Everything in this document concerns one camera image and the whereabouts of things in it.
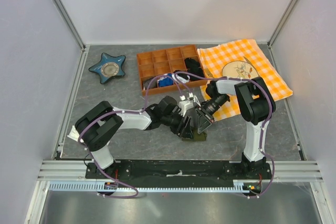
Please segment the olive green underwear cream waistband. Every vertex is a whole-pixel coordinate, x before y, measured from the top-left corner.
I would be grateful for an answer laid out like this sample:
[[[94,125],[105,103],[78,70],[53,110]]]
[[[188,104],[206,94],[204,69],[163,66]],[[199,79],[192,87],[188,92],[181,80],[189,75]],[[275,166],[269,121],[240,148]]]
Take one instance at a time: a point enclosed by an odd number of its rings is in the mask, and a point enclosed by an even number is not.
[[[207,139],[207,133],[206,132],[202,132],[201,134],[198,134],[197,130],[192,132],[192,137],[191,138],[186,138],[183,137],[182,141],[185,142],[203,142],[206,141]]]

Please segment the orange compartment organizer box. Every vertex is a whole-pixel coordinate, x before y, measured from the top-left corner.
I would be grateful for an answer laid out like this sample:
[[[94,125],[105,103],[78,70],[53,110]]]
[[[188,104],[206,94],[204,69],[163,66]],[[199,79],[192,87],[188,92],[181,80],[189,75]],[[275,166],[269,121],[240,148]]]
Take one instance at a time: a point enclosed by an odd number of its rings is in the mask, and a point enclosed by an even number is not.
[[[139,79],[142,89],[142,82],[148,78],[156,77],[163,74],[173,74],[175,70],[187,72],[184,62],[185,58],[193,58],[201,64],[200,57],[197,53],[195,45],[186,45],[175,48],[159,49],[155,51],[142,52],[137,54],[137,63],[139,70]],[[190,76],[190,82],[186,85],[190,88],[200,87],[206,84],[206,80],[198,79]],[[181,84],[173,84],[172,86],[155,88],[155,89],[142,89],[142,95],[154,95],[160,93],[167,93],[183,89]]]

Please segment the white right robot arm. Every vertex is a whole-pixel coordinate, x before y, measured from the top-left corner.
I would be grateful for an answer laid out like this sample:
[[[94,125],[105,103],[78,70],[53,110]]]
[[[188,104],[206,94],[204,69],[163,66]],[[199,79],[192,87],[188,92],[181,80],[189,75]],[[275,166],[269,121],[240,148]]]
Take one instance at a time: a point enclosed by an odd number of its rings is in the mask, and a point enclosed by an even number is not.
[[[240,163],[241,174],[248,179],[254,178],[266,167],[265,138],[275,102],[263,78],[211,80],[206,87],[210,97],[195,107],[198,116],[197,132],[203,133],[214,122],[214,114],[230,96],[237,98],[241,116],[246,121],[246,145]]]

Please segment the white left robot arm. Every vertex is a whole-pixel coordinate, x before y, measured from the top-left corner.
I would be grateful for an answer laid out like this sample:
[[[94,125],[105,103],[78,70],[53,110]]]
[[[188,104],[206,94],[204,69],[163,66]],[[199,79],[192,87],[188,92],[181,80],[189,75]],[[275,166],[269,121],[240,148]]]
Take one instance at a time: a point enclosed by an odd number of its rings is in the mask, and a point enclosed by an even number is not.
[[[111,178],[115,173],[114,158],[108,144],[119,130],[155,130],[161,125],[181,138],[193,138],[191,117],[187,111],[194,107],[193,98],[180,97],[177,102],[166,96],[159,103],[145,109],[123,110],[102,101],[82,116],[71,127],[68,137],[84,145],[97,162],[97,173],[103,178]]]

